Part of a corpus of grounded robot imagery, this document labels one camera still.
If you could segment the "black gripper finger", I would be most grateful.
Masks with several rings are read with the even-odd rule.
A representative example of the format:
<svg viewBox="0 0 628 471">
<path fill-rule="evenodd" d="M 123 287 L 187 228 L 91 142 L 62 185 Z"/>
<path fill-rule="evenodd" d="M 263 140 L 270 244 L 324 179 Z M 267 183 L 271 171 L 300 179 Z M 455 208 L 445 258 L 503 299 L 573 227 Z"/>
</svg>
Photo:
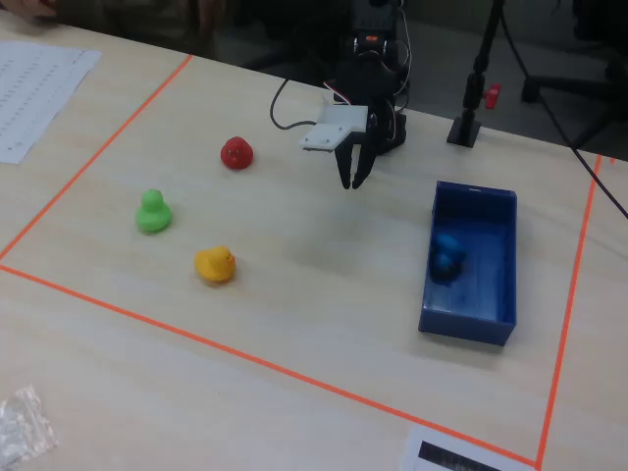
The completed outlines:
<svg viewBox="0 0 628 471">
<path fill-rule="evenodd" d="M 352 141 L 343 141 L 335 149 L 335 156 L 340 175 L 340 181 L 345 189 L 351 188 L 351 164 L 354 144 Z"/>
<path fill-rule="evenodd" d="M 377 148 L 370 141 L 360 145 L 357 168 L 353 176 L 352 187 L 359 188 L 370 175 L 377 157 Z"/>
</svg>

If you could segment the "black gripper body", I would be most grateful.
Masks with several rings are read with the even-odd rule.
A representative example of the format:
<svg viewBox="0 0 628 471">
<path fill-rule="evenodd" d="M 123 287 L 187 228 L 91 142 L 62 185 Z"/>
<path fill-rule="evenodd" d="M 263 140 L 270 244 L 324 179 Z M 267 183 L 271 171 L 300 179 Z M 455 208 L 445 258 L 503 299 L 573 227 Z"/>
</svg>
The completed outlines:
<svg viewBox="0 0 628 471">
<path fill-rule="evenodd" d="M 381 59 L 351 59 L 338 63 L 336 90 L 350 104 L 369 109 L 367 131 L 379 147 L 392 147 L 395 140 L 395 72 Z"/>
</svg>

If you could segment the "person's hand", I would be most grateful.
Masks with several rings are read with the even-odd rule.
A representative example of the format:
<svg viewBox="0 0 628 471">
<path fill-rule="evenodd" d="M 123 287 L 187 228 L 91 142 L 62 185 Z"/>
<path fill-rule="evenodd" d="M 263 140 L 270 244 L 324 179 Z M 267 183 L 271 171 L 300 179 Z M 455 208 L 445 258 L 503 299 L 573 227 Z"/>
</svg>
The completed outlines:
<svg viewBox="0 0 628 471">
<path fill-rule="evenodd" d="M 1 0 L 1 9 L 28 23 L 57 17 L 54 1 Z"/>
</svg>

